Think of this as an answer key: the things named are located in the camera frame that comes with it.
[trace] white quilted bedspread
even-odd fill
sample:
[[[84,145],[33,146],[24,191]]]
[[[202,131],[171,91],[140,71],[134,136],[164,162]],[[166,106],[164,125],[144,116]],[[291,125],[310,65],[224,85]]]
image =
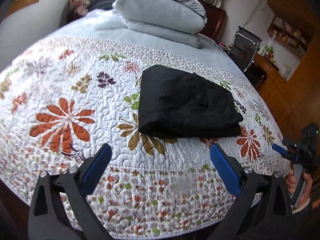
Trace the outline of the white quilted bedspread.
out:
[[[140,77],[155,64],[196,73],[230,90],[244,117],[240,136],[161,140],[141,135]],[[47,38],[1,73],[0,96],[0,178],[28,204],[41,171],[65,172],[110,144],[112,160],[87,201],[114,238],[176,236],[221,220],[235,198],[210,161],[215,142],[257,173],[290,170],[289,161],[271,149],[274,142],[281,145],[282,135],[249,83],[159,50]],[[78,227],[66,196],[61,198]]]

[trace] silver bolt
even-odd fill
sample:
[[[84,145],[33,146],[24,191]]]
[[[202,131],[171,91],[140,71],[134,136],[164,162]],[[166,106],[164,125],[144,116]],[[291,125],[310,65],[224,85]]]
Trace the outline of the silver bolt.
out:
[[[276,171],[276,172],[274,173],[274,176],[275,176],[276,178],[281,178],[281,177],[282,177],[282,175],[281,175],[281,173],[280,173],[279,171]]]
[[[253,169],[250,168],[250,167],[244,167],[243,170],[244,170],[244,172],[245,172],[246,174],[250,174],[250,173],[253,172]]]
[[[40,173],[40,177],[41,177],[41,178],[44,178],[45,176],[47,176],[47,174],[48,174],[48,173],[47,173],[46,171],[43,171],[43,172]]]
[[[71,167],[69,169],[69,173],[73,174],[73,173],[76,173],[78,171],[78,168],[77,167]]]

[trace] hand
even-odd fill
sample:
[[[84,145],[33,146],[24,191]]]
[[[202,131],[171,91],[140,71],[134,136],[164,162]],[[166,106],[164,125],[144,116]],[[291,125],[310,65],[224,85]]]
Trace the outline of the hand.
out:
[[[297,208],[299,208],[302,205],[304,205],[305,203],[307,203],[307,201],[310,199],[310,191],[311,191],[312,182],[313,182],[312,178],[311,178],[310,174],[303,173],[303,179],[306,181],[306,186],[305,186],[304,191],[301,195],[301,198],[299,200]],[[293,170],[290,171],[289,176],[288,176],[285,183],[287,184],[289,193],[294,193],[295,187],[297,184],[297,180],[293,175]]]

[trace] wooden headboard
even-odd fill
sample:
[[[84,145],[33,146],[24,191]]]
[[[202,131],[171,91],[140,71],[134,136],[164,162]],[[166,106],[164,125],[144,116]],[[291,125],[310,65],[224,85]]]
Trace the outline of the wooden headboard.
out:
[[[206,26],[200,33],[215,40],[226,19],[226,11],[204,1],[199,0],[199,2],[203,5],[208,19]]]

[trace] blue gripper pad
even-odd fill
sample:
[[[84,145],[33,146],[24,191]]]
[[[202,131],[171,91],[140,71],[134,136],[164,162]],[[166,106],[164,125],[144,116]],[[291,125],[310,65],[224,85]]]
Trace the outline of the blue gripper pad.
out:
[[[281,146],[277,145],[277,144],[273,144],[272,148],[277,151],[278,153],[280,153],[281,155],[286,155],[287,154],[287,150],[282,148]]]
[[[237,163],[238,168],[242,168],[241,165],[235,158],[227,156],[218,144],[210,147],[210,158],[228,192],[239,197],[241,194],[240,174],[232,168],[229,161],[232,161],[233,164]]]
[[[91,195],[96,188],[101,176],[106,170],[112,157],[112,150],[110,145],[104,144],[96,155],[93,163],[87,169],[86,173],[82,177],[82,190],[83,196]]]

